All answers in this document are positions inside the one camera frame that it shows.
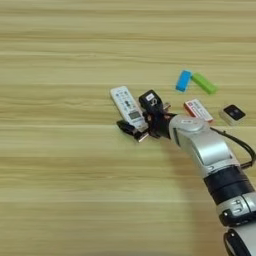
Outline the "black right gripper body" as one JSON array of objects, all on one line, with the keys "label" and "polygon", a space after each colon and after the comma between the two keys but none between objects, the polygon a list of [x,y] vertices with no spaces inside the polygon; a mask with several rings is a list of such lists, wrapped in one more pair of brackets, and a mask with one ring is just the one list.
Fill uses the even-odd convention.
[{"label": "black right gripper body", "polygon": [[143,116],[148,124],[148,133],[155,138],[170,138],[169,125],[175,114],[160,106],[146,107]]}]

